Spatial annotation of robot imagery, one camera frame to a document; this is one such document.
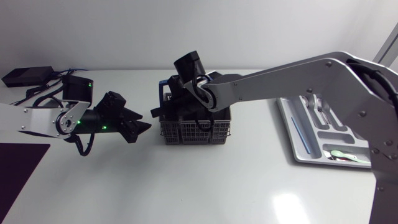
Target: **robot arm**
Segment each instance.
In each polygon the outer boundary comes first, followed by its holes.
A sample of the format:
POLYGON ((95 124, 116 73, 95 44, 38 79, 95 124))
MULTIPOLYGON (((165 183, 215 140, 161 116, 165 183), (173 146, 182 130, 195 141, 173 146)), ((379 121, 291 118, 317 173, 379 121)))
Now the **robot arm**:
POLYGON ((87 156, 96 133, 119 132, 128 143, 137 141, 139 134, 150 124, 137 121, 142 116, 125 108, 126 100, 118 93, 108 92, 92 110, 93 81, 87 78, 67 76, 58 90, 38 98, 33 107, 13 106, 0 103, 3 119, 0 130, 15 130, 34 136, 53 137, 75 143, 79 153, 87 156), (39 107, 39 103, 63 91, 62 108, 39 107), (84 150, 79 134, 91 134, 84 150))
POLYGON ((174 64, 182 88, 211 112, 240 101, 321 94, 337 117, 369 142, 372 170, 377 179, 371 222, 398 222, 397 101, 390 101, 396 98, 396 92, 387 96, 380 82, 368 78, 375 72, 382 73, 390 82, 383 79, 384 86, 398 86, 395 72, 344 52, 245 76, 215 72, 203 76, 204 69, 196 52, 174 64))

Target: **green spoon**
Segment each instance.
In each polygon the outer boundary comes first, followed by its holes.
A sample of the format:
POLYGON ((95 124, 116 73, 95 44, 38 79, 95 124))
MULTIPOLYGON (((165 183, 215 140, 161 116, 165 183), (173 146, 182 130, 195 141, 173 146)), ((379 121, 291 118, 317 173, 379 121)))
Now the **green spoon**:
POLYGON ((339 150, 332 150, 332 151, 330 151, 330 154, 335 157, 351 159, 352 161, 355 161, 355 162, 370 163, 368 161, 363 161, 361 159, 355 159, 354 157, 348 156, 348 155, 340 152, 339 150))

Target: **black cylindrical object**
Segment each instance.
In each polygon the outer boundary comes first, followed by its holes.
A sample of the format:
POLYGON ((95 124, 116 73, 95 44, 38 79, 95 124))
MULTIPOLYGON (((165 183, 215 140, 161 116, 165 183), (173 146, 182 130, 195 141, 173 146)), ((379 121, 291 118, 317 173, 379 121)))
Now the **black cylindrical object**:
POLYGON ((88 78, 66 75, 62 78, 63 92, 62 99, 92 102, 93 84, 88 78))
POLYGON ((199 75, 204 75, 206 73, 203 65, 200 62, 197 51, 190 52, 189 54, 186 54, 182 58, 176 60, 174 62, 174 67, 177 69, 181 81, 184 84, 193 79, 195 76, 195 70, 199 75))
POLYGON ((118 120, 101 119, 101 115, 95 110, 86 110, 84 115, 76 124, 73 133, 91 134, 91 133, 113 133, 118 132, 118 120))

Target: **fork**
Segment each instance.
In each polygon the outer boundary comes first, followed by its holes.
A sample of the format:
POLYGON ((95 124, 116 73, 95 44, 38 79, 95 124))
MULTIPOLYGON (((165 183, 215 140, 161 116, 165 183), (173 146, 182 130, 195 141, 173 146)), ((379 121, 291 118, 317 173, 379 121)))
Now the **fork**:
POLYGON ((323 108, 322 108, 322 99, 319 98, 319 97, 317 97, 317 109, 318 109, 318 112, 321 114, 321 117, 322 117, 323 121, 324 121, 326 124, 330 124, 330 122, 329 122, 329 120, 328 120, 328 117, 326 117, 325 112, 323 112, 323 108))

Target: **white table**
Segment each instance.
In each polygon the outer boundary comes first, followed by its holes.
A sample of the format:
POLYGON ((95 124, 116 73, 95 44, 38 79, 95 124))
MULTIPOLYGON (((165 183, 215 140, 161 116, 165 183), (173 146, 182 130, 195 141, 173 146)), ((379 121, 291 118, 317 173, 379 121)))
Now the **white table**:
MULTIPOLYGON (((81 157, 60 139, 1 131, 0 142, 51 144, 4 223, 368 222, 373 174, 295 162, 275 100, 233 105, 225 145, 166 146, 150 110, 159 105, 159 80, 175 73, 76 73, 94 80, 93 105, 112 90, 152 124, 135 144, 119 133, 97 134, 90 155, 81 157)), ((20 100, 26 89, 2 83, 0 102, 20 100)))

